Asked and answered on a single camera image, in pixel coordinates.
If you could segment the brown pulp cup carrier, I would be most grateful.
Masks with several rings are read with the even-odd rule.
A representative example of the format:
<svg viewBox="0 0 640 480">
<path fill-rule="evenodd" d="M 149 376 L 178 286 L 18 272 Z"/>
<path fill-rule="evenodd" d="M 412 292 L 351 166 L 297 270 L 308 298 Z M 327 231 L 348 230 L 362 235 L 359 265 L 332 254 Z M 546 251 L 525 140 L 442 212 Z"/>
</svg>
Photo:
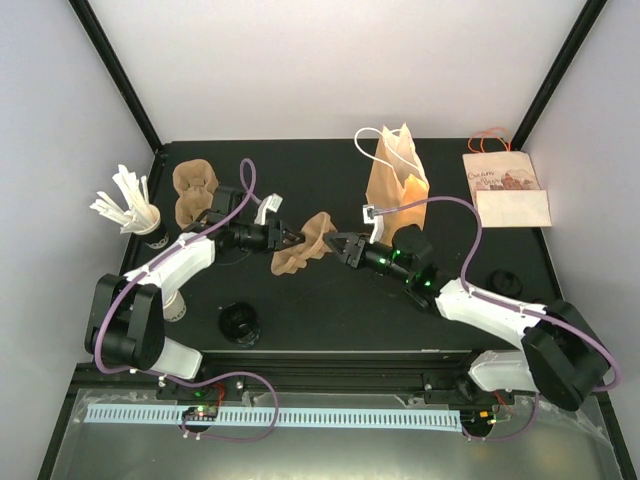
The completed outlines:
<svg viewBox="0 0 640 480">
<path fill-rule="evenodd" d="M 310 260 L 320 260 L 331 252 L 324 241 L 326 233 L 336 233 L 328 212 L 321 211 L 311 217 L 302 227 L 305 240 L 296 246 L 275 252 L 271 261 L 271 273 L 275 276 L 295 274 L 304 269 Z"/>
</svg>

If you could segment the brown paper takeout bag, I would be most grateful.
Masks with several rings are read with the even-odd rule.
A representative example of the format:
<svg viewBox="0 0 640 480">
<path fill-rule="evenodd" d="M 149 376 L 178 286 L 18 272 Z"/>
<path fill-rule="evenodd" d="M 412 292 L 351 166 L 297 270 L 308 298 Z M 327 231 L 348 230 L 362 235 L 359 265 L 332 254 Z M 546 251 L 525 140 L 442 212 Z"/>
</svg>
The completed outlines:
<svg viewBox="0 0 640 480">
<path fill-rule="evenodd" d="M 374 154 L 367 153 L 359 144 L 363 133 L 377 135 Z M 365 192 L 368 204 L 378 208 L 397 208 L 429 195 L 429 181 L 417 154 L 411 132 L 406 124 L 390 130 L 363 127 L 354 135 L 356 149 L 373 161 Z"/>
</svg>

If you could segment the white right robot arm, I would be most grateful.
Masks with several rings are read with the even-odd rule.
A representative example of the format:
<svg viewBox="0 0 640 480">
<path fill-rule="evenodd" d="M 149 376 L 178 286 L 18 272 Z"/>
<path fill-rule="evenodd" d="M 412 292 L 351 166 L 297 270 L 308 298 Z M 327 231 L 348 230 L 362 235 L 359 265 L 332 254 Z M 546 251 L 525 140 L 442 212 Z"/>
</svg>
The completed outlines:
<svg viewBox="0 0 640 480">
<path fill-rule="evenodd" d="M 324 241 L 341 263 L 401 281 L 418 308 L 511 345 L 509 351 L 479 354 L 457 374 L 456 394 L 467 403 L 489 392 L 516 390 L 576 411 L 611 367 L 574 305 L 526 303 L 465 284 L 436 266 L 433 247 L 416 225 L 398 230 L 389 245 L 358 233 L 327 233 Z"/>
</svg>

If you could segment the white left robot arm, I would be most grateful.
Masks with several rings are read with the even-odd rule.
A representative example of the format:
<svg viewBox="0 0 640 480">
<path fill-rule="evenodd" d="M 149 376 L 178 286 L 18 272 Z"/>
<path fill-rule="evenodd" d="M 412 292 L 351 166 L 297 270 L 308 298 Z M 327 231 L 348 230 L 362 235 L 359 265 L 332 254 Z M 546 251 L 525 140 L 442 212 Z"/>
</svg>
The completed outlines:
<svg viewBox="0 0 640 480">
<path fill-rule="evenodd" d="M 193 399 L 213 391 L 215 376 L 201 365 L 202 353 L 165 334 L 166 323 L 186 312 L 181 287 L 230 250 L 276 252 L 305 240 L 303 233 L 275 218 L 279 195 L 262 200 L 255 218 L 242 213 L 249 201 L 240 189 L 218 188 L 211 207 L 165 251 L 123 276 L 99 279 L 85 347 L 102 372 L 133 369 L 179 378 L 179 386 Z"/>
</svg>

